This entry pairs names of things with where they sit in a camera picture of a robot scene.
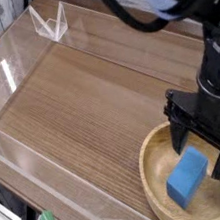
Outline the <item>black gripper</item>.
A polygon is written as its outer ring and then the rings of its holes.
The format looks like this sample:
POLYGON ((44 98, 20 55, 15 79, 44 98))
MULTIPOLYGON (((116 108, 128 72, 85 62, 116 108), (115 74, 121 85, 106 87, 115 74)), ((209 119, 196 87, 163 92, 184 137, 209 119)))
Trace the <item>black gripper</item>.
MULTIPOLYGON (((220 152, 220 70, 198 74, 198 91, 167 90, 164 114, 170 122, 173 150, 181 154, 192 132, 220 152)), ((220 153, 211 177, 220 181, 220 153)))

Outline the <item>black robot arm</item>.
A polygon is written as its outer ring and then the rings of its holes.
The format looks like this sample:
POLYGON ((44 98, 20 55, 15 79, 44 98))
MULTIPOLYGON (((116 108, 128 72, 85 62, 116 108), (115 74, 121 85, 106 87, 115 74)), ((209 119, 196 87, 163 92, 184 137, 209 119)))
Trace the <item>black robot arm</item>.
MULTIPOLYGON (((168 90, 164 114, 170 122, 173 149, 180 153, 189 132, 202 137, 220 152, 220 0, 149 0, 156 19, 135 19, 117 0, 102 2, 121 21, 141 32, 160 31, 170 21, 191 18, 203 27, 204 55, 197 73, 196 93, 168 90)), ((220 154, 212 177, 220 180, 220 154)))

